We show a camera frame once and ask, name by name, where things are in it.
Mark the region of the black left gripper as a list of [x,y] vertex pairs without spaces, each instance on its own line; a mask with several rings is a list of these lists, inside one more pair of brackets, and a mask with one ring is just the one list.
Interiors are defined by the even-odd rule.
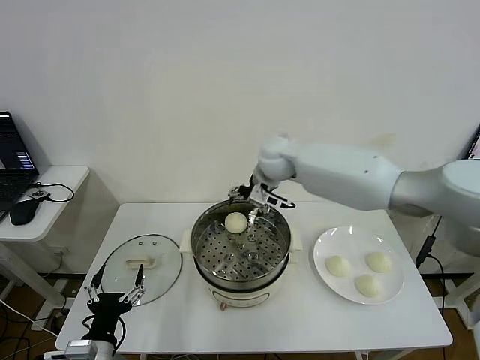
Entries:
[[145,287],[143,264],[136,273],[134,286],[127,293],[98,293],[104,275],[104,263],[94,274],[84,290],[88,296],[87,307],[93,314],[90,329],[86,334],[87,340],[115,340],[116,325],[119,317],[127,313],[144,295]]

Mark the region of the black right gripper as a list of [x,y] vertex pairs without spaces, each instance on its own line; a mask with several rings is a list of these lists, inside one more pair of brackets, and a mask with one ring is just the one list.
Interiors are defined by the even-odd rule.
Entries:
[[262,217],[263,212],[270,211],[267,198],[268,196],[260,184],[239,185],[232,188],[228,193],[229,204],[247,200],[255,206],[247,216],[247,224],[249,226],[254,226],[258,222],[258,218]]

